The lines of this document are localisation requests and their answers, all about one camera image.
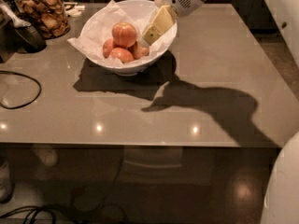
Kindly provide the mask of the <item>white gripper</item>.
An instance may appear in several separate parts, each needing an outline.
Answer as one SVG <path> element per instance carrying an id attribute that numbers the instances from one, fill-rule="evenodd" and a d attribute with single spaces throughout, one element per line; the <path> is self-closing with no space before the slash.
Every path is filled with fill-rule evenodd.
<path id="1" fill-rule="evenodd" d="M 203 0 L 154 0 L 159 7 L 149 19 L 138 42 L 142 47 L 170 45 L 177 31 L 177 15 L 185 17 L 204 4 Z"/>

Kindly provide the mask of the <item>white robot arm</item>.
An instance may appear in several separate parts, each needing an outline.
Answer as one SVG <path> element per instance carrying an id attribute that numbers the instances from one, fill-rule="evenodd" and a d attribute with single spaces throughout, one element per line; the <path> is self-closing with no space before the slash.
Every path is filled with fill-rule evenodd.
<path id="1" fill-rule="evenodd" d="M 192 14 L 206 0 L 155 0 L 174 17 Z M 265 0 L 295 63 L 299 65 L 299 0 Z M 272 169 L 260 224 L 299 224 L 299 132 L 285 143 Z"/>

